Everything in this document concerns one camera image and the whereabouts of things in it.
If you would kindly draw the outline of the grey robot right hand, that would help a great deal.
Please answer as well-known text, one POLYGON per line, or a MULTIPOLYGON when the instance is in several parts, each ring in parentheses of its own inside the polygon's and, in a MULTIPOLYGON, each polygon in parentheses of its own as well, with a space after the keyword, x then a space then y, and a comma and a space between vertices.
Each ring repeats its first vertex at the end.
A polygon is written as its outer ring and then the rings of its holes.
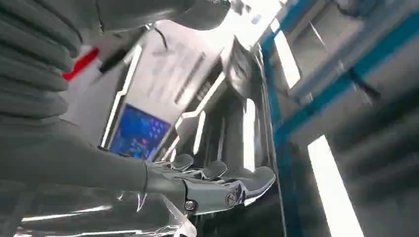
POLYGON ((220 181, 88 143, 60 116, 67 103, 63 73, 81 45, 100 32, 120 32, 171 20, 212 30, 229 0, 3 0, 0 3, 0 178, 165 195, 178 209, 194 201, 196 214, 229 210, 258 198, 274 184, 269 167, 238 171, 220 181))

